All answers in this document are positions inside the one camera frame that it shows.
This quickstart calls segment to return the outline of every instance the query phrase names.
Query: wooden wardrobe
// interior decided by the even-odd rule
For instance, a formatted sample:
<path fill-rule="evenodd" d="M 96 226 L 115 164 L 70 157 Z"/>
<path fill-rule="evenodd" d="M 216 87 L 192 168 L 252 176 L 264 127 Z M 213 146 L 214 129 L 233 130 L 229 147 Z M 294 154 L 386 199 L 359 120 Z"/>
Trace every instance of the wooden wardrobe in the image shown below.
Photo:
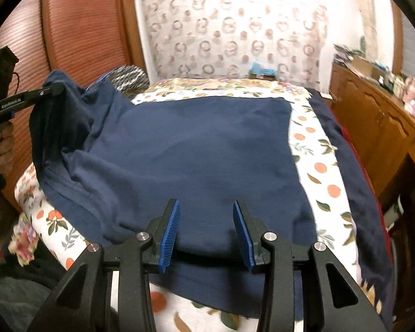
<path fill-rule="evenodd" d="M 17 92 L 40 87 L 51 70 L 61 69 L 86 86 L 122 65 L 144 67 L 134 0 L 22 0 L 0 28 L 0 48 L 19 58 Z M 9 94 L 17 87 L 14 77 Z M 12 120 L 14 169 L 2 195 L 18 210 L 14 187 L 32 161 L 28 108 Z"/>

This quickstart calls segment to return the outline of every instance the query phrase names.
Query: wall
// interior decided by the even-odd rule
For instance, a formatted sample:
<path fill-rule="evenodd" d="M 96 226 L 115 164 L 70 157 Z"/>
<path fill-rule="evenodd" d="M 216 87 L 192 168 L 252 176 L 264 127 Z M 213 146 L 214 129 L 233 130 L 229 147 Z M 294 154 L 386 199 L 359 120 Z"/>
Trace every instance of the wall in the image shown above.
<path fill-rule="evenodd" d="M 393 63 L 393 14 L 390 0 L 373 0 L 378 41 L 378 61 L 392 69 Z"/>
<path fill-rule="evenodd" d="M 146 22 L 142 11 L 142 1 L 135 0 L 138 14 L 138 26 L 145 54 L 146 69 L 151 82 L 158 80 L 155 72 L 152 54 L 147 39 Z M 357 0 L 325 0 L 328 9 L 328 37 L 320 55 L 320 85 L 322 91 L 327 91 L 331 75 L 331 65 L 334 54 L 333 44 L 345 44 L 358 48 L 360 37 L 363 35 L 362 19 Z"/>

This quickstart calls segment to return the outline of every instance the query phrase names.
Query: black cloth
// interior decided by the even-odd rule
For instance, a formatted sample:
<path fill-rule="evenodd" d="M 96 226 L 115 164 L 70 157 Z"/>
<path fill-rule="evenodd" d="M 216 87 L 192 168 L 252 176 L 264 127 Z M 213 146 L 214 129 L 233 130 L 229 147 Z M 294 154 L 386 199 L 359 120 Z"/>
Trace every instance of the black cloth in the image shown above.
<path fill-rule="evenodd" d="M 14 332 L 25 332 L 51 290 L 13 276 L 12 267 L 0 259 L 0 315 Z"/>
<path fill-rule="evenodd" d="M 42 240 L 38 241 L 37 248 L 34 252 L 34 260 L 26 266 L 20 266 L 16 255 L 8 251 L 8 245 L 11 235 L 5 245 L 2 247 L 3 257 L 6 265 L 0 271 L 4 276 L 16 279 L 25 279 L 41 284 L 42 286 L 53 289 L 65 274 L 66 270 L 52 256 Z"/>

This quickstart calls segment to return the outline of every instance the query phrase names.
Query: blue object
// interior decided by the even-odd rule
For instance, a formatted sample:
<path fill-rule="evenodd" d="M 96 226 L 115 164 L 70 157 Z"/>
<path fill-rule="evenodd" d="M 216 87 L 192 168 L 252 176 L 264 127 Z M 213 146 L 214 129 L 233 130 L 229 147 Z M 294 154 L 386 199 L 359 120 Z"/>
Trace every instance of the blue object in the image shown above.
<path fill-rule="evenodd" d="M 166 268 L 171 263 L 171 256 L 172 251 L 174 250 L 179 223 L 180 203 L 175 201 L 171 216 L 169 217 L 169 222 L 163 235 L 162 243 L 160 245 L 160 259 L 158 261 L 158 269 L 160 270 L 160 273 L 164 273 Z"/>
<path fill-rule="evenodd" d="M 261 65 L 256 62 L 252 64 L 250 72 L 256 75 L 269 75 L 269 76 L 277 75 L 277 72 L 275 70 L 272 70 L 271 68 L 262 68 Z"/>
<path fill-rule="evenodd" d="M 37 104 L 30 120 L 33 161 L 52 204 L 88 240 L 107 246 L 144 230 L 178 199 L 173 263 L 151 281 L 257 317 L 264 278 L 244 269 L 233 201 L 242 199 L 290 242 L 317 240 L 288 145 L 290 103 L 212 96 L 134 106 L 109 81 L 86 91 L 53 71 L 46 83 L 55 81 L 65 94 Z"/>
<path fill-rule="evenodd" d="M 249 231 L 247 229 L 246 223 L 244 222 L 243 215 L 237 202 L 234 202 L 232 215 L 234 219 L 235 230 L 237 231 L 241 257 L 243 258 L 243 262 L 249 272 L 252 272 L 253 268 L 255 267 L 252 240 L 250 239 Z"/>
<path fill-rule="evenodd" d="M 374 66 L 378 67 L 380 70 L 382 70 L 382 71 L 384 71 L 384 72 L 387 72 L 387 67 L 386 67 L 386 66 L 383 66 L 383 65 L 381 65 L 381 64 L 380 64 L 380 63 L 378 63 L 378 62 L 372 62 L 372 64 L 373 64 Z"/>

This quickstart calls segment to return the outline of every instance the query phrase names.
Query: bed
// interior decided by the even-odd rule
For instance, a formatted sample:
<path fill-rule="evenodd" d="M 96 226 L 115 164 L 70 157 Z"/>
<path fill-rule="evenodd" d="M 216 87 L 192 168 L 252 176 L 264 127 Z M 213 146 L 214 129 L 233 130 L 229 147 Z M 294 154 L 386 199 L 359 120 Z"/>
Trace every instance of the bed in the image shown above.
<path fill-rule="evenodd" d="M 166 103 L 192 98 L 283 98 L 290 103 L 288 143 L 298 179 L 315 219 L 317 238 L 324 242 L 357 281 L 382 317 L 392 327 L 392 268 L 387 234 L 378 205 L 350 143 L 332 113 L 314 90 L 277 81 L 170 79 L 160 81 L 132 99 L 134 105 Z M 50 203 L 33 164 L 19 179 L 15 198 L 38 237 L 68 269 L 89 241 Z M 31 255 L 17 253 L 22 264 Z M 117 274 L 111 306 L 117 309 Z M 219 311 L 177 296 L 151 283 L 158 331 L 254 331 L 258 320 Z M 302 321 L 295 322 L 302 331 Z"/>

